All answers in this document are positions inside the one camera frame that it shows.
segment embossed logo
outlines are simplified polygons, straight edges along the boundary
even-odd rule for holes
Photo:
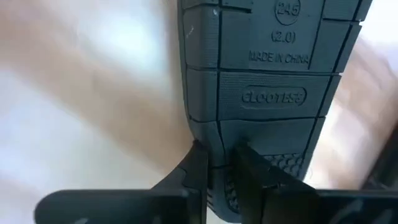
[[[275,5],[276,19],[282,25],[292,25],[299,18],[300,8],[300,0],[277,0]]]
[[[242,93],[247,109],[293,108],[304,103],[307,92],[301,87],[248,86]]]

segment shoe sole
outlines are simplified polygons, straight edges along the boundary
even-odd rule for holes
[[[208,206],[240,222],[229,154],[247,141],[303,179],[371,0],[178,0],[185,110],[210,149]]]

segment black rubber sole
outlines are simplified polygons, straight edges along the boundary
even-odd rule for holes
[[[371,0],[178,0],[185,109],[210,153],[208,206],[240,222],[239,141],[303,179]]]

